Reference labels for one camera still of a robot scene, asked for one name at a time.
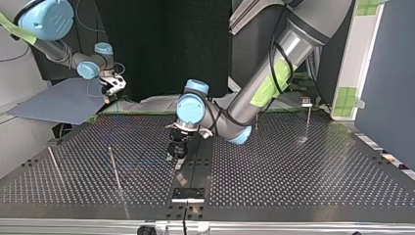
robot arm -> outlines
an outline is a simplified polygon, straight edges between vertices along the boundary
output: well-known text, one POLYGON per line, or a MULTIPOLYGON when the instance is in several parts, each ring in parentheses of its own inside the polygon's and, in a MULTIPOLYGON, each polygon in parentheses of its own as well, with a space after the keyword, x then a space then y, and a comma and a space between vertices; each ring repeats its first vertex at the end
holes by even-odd
MULTIPOLYGON (((280 47, 274 55, 276 79, 282 90, 290 76, 288 62, 295 70, 314 50, 325 45, 334 35, 350 7, 352 0, 285 0, 293 8, 288 25, 276 40, 280 47)), ((226 110, 207 100, 208 85, 189 80, 177 104, 178 120, 172 126, 168 152, 178 158, 180 168, 187 154, 186 143, 199 132, 205 138, 213 133, 235 144, 244 144, 252 132, 251 122, 272 98, 280 93, 272 79, 268 57, 254 76, 239 92, 226 110)))
POLYGON ((49 60, 76 69, 85 79, 100 77, 105 96, 113 96, 125 87, 125 80, 115 73, 114 52, 110 44, 97 43, 96 54, 87 56, 73 52, 62 41, 73 24, 73 9, 68 0, 2 0, 0 13, 14 25, 33 33, 36 40, 30 44, 49 60))

black curtain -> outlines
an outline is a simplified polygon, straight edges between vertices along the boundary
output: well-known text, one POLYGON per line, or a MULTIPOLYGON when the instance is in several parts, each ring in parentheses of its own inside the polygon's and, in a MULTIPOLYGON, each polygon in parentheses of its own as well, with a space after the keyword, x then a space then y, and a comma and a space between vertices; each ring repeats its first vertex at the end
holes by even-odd
POLYGON ((96 0, 131 100, 178 94, 186 80, 224 96, 230 0, 96 0))

gray fabric sheet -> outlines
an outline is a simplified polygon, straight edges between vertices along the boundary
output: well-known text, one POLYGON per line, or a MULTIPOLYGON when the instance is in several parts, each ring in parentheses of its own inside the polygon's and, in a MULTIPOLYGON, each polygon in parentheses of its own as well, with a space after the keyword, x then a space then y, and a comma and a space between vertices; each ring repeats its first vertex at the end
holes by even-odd
POLYGON ((21 118, 82 124, 103 106, 98 79, 71 78, 21 102, 8 113, 21 118))

metal plate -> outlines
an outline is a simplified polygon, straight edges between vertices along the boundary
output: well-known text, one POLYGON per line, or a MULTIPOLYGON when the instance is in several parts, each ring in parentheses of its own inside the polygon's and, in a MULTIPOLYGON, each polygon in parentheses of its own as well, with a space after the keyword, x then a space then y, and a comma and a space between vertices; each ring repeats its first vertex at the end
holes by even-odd
POLYGON ((192 185, 204 220, 415 222, 415 182, 320 115, 265 115, 246 145, 212 142, 192 185))
POLYGON ((166 219, 174 213, 175 162, 166 160, 169 129, 164 127, 173 119, 100 117, 54 149, 60 167, 43 152, 2 179, 0 216, 166 219))

blue joint cap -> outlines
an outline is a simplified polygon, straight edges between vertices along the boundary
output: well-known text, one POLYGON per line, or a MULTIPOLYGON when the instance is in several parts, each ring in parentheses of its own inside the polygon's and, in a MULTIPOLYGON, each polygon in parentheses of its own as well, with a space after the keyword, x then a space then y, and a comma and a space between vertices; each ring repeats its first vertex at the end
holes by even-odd
POLYGON ((185 88, 194 89, 204 94, 208 94, 208 85, 202 81, 190 79, 187 80, 185 88))
POLYGON ((247 126, 247 128, 245 128, 245 130, 242 131, 242 133, 238 137, 236 137, 235 139, 229 140, 229 142, 238 144, 238 145, 244 144, 245 142, 247 142, 248 137, 250 137, 252 131, 253 131, 253 127, 247 126))
POLYGON ((68 0, 45 0, 19 19, 19 26, 33 32, 37 38, 44 41, 64 38, 72 25, 73 8, 68 0))
POLYGON ((93 62, 81 62, 76 70, 85 79, 93 79, 100 74, 100 67, 93 62))
POLYGON ((205 104, 195 94, 185 94, 177 103, 177 116, 188 124, 197 124, 205 116, 205 104))
POLYGON ((113 55, 113 46, 107 42, 99 42, 95 44, 95 52, 103 55, 113 55))

